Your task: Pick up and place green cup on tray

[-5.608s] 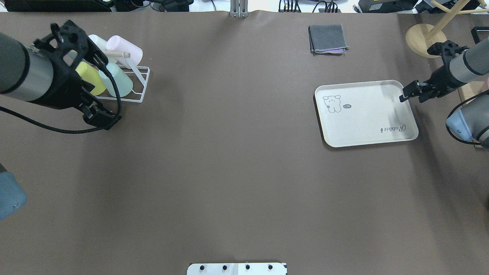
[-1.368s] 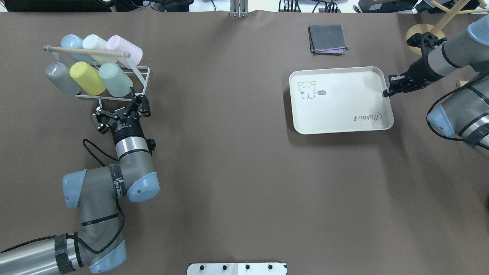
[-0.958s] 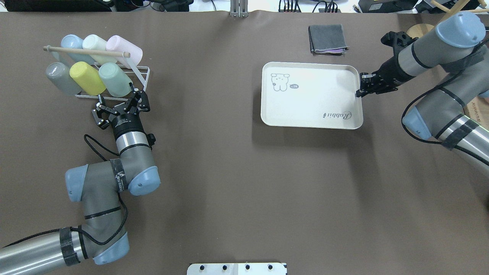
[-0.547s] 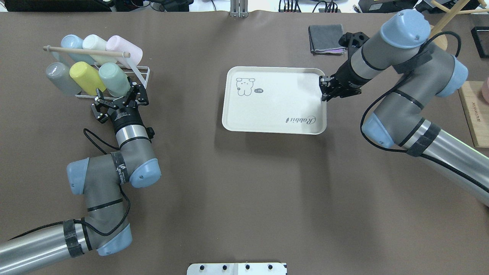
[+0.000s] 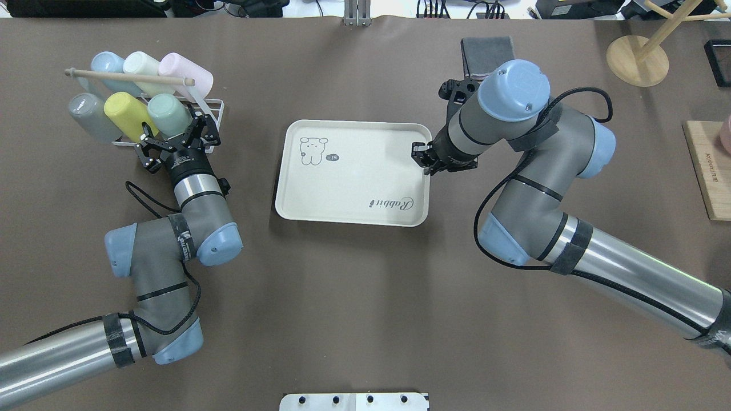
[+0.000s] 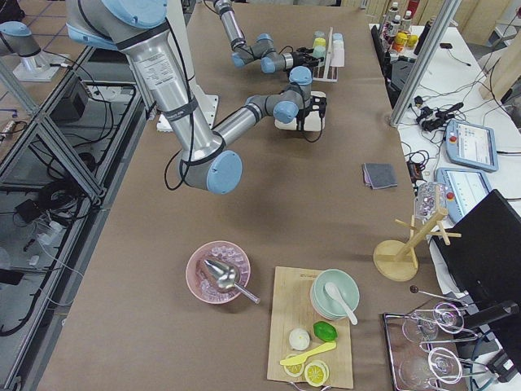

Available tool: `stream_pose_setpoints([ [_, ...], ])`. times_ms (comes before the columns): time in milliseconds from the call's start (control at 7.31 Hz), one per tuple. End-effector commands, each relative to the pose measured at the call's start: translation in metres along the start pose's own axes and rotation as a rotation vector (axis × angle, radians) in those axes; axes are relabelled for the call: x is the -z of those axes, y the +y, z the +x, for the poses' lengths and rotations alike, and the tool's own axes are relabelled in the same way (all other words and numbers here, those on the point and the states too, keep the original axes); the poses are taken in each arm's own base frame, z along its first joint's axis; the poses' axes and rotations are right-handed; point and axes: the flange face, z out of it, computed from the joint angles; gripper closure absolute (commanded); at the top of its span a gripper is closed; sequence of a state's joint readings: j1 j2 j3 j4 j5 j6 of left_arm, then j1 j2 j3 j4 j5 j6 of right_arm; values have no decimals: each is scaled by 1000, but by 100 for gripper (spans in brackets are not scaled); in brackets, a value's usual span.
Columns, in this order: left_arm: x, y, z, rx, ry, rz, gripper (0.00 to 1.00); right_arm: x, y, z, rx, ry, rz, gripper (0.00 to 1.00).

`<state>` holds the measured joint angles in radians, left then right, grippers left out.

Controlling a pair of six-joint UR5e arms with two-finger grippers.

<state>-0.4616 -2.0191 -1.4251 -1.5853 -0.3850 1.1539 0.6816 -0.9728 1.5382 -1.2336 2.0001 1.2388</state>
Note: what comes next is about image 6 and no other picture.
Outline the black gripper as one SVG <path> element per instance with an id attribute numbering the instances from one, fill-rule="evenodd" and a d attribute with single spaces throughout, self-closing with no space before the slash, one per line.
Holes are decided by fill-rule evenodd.
<path id="1" fill-rule="evenodd" d="M 327 98 L 311 95 L 309 104 L 304 107 L 304 121 L 323 121 L 326 116 Z"/>
<path id="2" fill-rule="evenodd" d="M 292 67 L 305 66 L 307 68 L 320 68 L 324 66 L 323 61 L 315 59 L 312 55 L 324 55 L 326 48 L 324 46 L 315 46 L 314 48 L 301 47 L 297 51 L 292 51 Z"/>

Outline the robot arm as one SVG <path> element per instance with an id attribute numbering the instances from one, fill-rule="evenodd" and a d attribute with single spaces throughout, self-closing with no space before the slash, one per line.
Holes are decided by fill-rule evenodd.
<path id="1" fill-rule="evenodd" d="M 316 58 L 312 55 L 313 50 L 305 47 L 287 53 L 277 52 L 273 38 L 267 33 L 260 34 L 253 45 L 248 45 L 235 19 L 232 2 L 228 0 L 212 1 L 212 8 L 223 24 L 230 41 L 231 58 L 237 68 L 259 60 L 263 73 L 290 72 L 298 66 L 313 69 L 326 57 L 319 55 Z"/>
<path id="2" fill-rule="evenodd" d="M 189 85 L 185 58 L 175 39 L 173 24 L 167 20 L 165 1 L 68 1 L 69 37 L 92 46 L 126 55 L 157 108 L 170 124 L 182 150 L 172 160 L 177 164 L 180 183 L 227 194 L 239 184 L 243 163 L 231 143 L 266 116 L 282 123 L 299 121 L 309 113 L 313 96 L 311 68 L 318 61 L 304 53 L 280 55 L 268 34 L 247 45 L 234 17 L 230 1 L 215 1 L 240 67 L 258 59 L 265 73 L 283 70 L 288 85 L 278 94 L 254 95 L 215 128 L 206 121 L 199 101 Z"/>

